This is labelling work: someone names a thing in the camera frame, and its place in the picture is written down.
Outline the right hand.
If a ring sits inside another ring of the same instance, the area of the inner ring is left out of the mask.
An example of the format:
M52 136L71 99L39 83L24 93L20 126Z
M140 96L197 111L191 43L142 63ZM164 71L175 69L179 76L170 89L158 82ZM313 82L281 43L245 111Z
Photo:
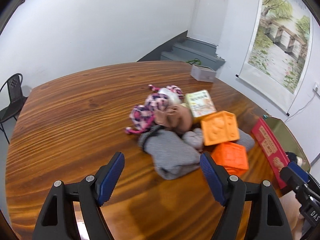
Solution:
M300 214L301 204L296 199L296 194L290 191L280 197L280 202L289 222L293 239L300 239L302 237L304 217Z

